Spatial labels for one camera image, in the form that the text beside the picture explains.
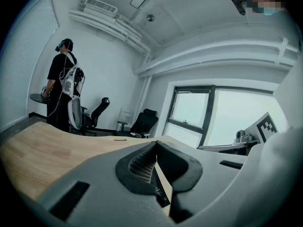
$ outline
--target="chair armrest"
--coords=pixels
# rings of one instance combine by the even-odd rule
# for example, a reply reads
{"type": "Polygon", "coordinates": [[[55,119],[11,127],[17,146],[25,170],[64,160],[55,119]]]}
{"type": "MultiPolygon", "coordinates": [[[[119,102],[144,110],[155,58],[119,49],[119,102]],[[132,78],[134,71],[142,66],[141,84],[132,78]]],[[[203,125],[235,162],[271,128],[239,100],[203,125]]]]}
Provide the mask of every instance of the chair armrest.
{"type": "Polygon", "coordinates": [[[143,133],[140,133],[142,136],[150,136],[151,134],[148,133],[148,132],[143,132],[143,133]]]}
{"type": "Polygon", "coordinates": [[[88,113],[84,113],[84,112],[82,112],[82,115],[84,115],[84,116],[88,116],[88,117],[89,117],[89,114],[88,114],[88,113]]]}
{"type": "Polygon", "coordinates": [[[86,107],[82,107],[82,106],[81,106],[81,109],[82,109],[82,112],[84,112],[84,110],[87,110],[86,107]]]}
{"type": "Polygon", "coordinates": [[[121,125],[128,125],[128,123],[123,122],[123,121],[118,121],[118,123],[121,124],[121,125]]]}
{"type": "Polygon", "coordinates": [[[143,133],[140,133],[140,134],[137,134],[137,135],[140,135],[141,138],[147,139],[151,134],[148,133],[148,132],[143,132],[143,133]]]}

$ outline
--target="mesh vent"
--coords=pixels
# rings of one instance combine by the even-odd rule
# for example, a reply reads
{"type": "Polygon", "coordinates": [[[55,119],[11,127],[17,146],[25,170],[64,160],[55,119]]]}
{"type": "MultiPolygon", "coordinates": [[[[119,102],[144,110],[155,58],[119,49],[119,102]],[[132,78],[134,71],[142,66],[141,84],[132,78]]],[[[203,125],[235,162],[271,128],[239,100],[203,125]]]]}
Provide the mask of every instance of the mesh vent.
{"type": "Polygon", "coordinates": [[[111,6],[107,3],[101,2],[99,0],[86,0],[85,4],[94,6],[98,9],[102,9],[102,10],[108,12],[108,13],[111,13],[111,14],[115,14],[118,11],[117,8],[111,6]]]}
{"type": "Polygon", "coordinates": [[[156,163],[156,152],[151,148],[129,163],[129,171],[141,180],[151,183],[152,171],[156,163]]]}

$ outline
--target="chair headrest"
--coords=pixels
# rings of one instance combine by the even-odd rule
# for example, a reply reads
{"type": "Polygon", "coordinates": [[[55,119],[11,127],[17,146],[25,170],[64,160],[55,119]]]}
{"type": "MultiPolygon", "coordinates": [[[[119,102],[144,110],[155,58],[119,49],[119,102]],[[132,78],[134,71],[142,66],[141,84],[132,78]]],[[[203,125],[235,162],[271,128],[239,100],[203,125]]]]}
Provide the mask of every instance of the chair headrest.
{"type": "Polygon", "coordinates": [[[153,110],[150,110],[150,109],[144,109],[143,113],[145,113],[149,116],[152,116],[152,117],[156,117],[157,111],[153,111],[153,110]]]}
{"type": "Polygon", "coordinates": [[[104,98],[102,99],[102,103],[106,104],[107,102],[109,103],[108,97],[104,97],[104,98]]]}

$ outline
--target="person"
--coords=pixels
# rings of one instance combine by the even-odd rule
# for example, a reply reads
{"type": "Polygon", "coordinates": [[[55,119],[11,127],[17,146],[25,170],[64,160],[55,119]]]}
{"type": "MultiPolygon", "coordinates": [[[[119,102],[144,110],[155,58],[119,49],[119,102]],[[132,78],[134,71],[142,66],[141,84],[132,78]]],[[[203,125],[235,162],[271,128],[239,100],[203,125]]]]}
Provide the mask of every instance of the person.
{"type": "Polygon", "coordinates": [[[62,40],[56,47],[56,51],[60,54],[56,55],[48,73],[48,82],[43,98],[49,98],[47,104],[47,123],[52,126],[69,132],[69,117],[67,104],[71,98],[62,93],[60,79],[63,80],[70,68],[77,64],[77,59],[72,54],[73,42],[71,39],[62,40]],[[69,53],[73,59],[73,63],[67,56],[69,53]]]}

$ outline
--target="black t-shirt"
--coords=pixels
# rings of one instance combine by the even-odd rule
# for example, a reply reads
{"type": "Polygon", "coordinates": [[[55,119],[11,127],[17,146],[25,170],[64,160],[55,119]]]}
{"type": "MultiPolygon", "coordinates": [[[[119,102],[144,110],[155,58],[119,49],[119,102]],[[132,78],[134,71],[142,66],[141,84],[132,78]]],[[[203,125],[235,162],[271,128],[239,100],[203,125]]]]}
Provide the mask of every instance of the black t-shirt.
{"type": "MultiPolygon", "coordinates": [[[[75,58],[75,56],[71,52],[68,53],[71,54],[74,63],[77,64],[77,59],[75,58]]],[[[74,66],[73,63],[71,63],[70,59],[67,57],[65,64],[65,71],[63,72],[65,58],[66,58],[66,54],[56,55],[55,58],[53,59],[53,63],[48,73],[48,77],[47,77],[48,80],[56,80],[55,84],[53,85],[53,89],[49,94],[51,102],[57,102],[61,94],[62,86],[59,80],[59,76],[61,78],[64,78],[68,73],[68,71],[70,70],[70,68],[74,66]]]]}

